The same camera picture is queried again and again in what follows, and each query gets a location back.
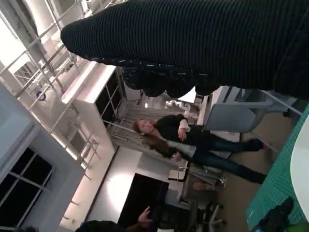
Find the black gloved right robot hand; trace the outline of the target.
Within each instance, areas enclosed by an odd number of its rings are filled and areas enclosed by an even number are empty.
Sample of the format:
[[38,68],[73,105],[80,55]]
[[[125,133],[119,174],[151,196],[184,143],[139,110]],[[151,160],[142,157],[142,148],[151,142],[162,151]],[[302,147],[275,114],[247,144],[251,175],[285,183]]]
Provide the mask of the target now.
[[306,0],[128,0],[60,38],[81,58],[121,67],[149,97],[232,86],[309,98]]

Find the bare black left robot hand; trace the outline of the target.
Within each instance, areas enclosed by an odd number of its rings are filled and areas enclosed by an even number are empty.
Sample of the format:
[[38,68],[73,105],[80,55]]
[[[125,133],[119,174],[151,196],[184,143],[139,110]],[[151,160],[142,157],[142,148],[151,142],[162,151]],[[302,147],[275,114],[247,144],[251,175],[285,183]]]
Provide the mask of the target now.
[[294,200],[288,197],[281,204],[270,209],[268,213],[255,225],[252,232],[284,232],[289,226],[289,215],[293,209]]

